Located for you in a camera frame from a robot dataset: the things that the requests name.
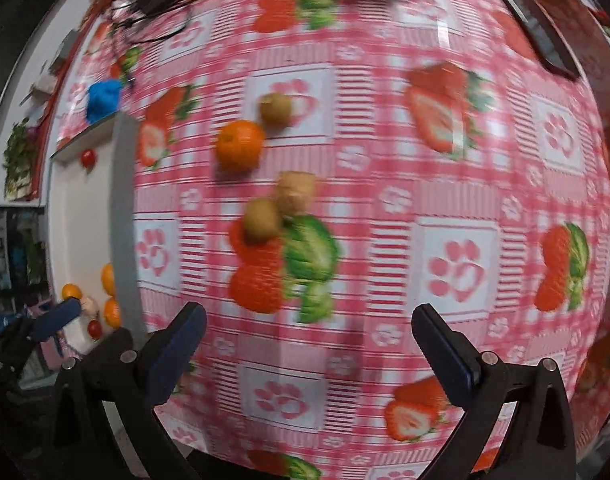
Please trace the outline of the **orange mandarin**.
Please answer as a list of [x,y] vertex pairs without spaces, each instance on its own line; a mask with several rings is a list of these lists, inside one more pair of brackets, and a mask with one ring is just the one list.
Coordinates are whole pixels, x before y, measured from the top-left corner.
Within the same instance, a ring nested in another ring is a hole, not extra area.
[[104,264],[101,270],[101,284],[108,296],[115,296],[115,278],[111,263]]
[[219,169],[230,174],[253,171],[261,161],[265,139],[265,130],[256,122],[228,122],[218,131],[214,144]]
[[77,285],[66,283],[61,289],[61,297],[63,300],[70,298],[79,300],[82,298],[82,291]]
[[107,326],[112,328],[119,328],[122,326],[119,305],[114,297],[110,297],[105,301],[103,316]]

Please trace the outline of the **peeled mandarin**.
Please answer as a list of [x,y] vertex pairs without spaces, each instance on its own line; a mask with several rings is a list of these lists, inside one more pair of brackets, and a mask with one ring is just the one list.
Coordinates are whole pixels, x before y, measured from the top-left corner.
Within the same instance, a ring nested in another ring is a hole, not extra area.
[[99,315],[100,308],[96,303],[96,300],[89,296],[82,296],[79,299],[81,313],[86,315],[87,318],[96,318]]
[[281,171],[275,186],[275,200],[284,217],[307,213],[315,196],[316,181],[310,172]]

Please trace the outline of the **large red tomato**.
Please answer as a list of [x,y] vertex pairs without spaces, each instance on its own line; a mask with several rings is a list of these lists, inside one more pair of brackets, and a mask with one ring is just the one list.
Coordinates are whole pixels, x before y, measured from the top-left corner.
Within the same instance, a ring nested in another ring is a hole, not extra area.
[[88,335],[92,340],[100,340],[103,336],[103,327],[97,318],[92,318],[87,325]]

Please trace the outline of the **brown longan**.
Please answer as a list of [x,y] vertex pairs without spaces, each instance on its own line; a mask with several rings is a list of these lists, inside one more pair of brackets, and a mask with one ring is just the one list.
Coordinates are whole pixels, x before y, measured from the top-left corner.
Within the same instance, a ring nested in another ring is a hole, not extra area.
[[242,224],[249,242],[264,243],[280,234],[282,216],[271,198],[256,197],[245,205]]
[[287,128],[291,124],[292,100],[280,92],[264,94],[258,100],[258,115],[268,127]]

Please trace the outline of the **small red tomato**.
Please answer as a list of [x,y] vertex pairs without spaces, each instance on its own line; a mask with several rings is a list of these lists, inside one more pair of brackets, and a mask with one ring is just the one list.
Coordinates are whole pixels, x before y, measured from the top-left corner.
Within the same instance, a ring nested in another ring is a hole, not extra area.
[[80,154],[79,160],[84,169],[91,171],[96,166],[96,152],[88,148]]

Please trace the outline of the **white tray box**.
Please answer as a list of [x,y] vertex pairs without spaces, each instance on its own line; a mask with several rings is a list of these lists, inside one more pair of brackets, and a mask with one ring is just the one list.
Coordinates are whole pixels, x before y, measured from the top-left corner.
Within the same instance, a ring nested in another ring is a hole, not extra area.
[[[84,129],[50,157],[48,260],[51,286],[61,295],[66,283],[104,305],[101,270],[111,263],[122,326],[142,348],[146,339],[139,295],[134,235],[134,170],[139,122],[116,112]],[[96,166],[80,164],[91,148]]]

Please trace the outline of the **green potted plant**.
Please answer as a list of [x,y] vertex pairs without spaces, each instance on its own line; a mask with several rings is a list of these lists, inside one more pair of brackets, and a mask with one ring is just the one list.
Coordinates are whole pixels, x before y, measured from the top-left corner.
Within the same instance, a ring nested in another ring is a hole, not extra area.
[[6,141],[3,152],[3,168],[6,170],[4,198],[10,202],[26,200],[32,194],[32,177],[38,155],[37,136],[37,128],[29,125],[29,119],[25,117],[13,125]]

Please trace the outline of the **pink strawberry tablecloth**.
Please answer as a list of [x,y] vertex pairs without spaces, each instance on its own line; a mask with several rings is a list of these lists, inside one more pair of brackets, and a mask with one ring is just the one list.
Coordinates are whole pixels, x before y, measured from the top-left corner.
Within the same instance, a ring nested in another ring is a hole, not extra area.
[[[189,28],[129,52],[134,235],[147,332],[187,301],[209,329],[157,414],[171,437],[299,479],[415,479],[458,422],[410,333],[417,304],[510,363],[554,359],[579,451],[610,413],[610,47],[582,0],[536,0],[581,77],[549,73],[503,0],[197,0]],[[117,79],[96,0],[58,104]],[[287,128],[258,100],[292,100]],[[265,130],[221,171],[218,131]],[[303,216],[251,243],[245,205],[281,171]]]

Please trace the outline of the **black phone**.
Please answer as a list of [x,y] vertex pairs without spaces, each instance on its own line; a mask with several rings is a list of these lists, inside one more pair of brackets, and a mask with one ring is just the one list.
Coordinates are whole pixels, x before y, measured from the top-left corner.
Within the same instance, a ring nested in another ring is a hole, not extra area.
[[536,0],[503,0],[545,70],[575,81],[581,77],[571,50]]

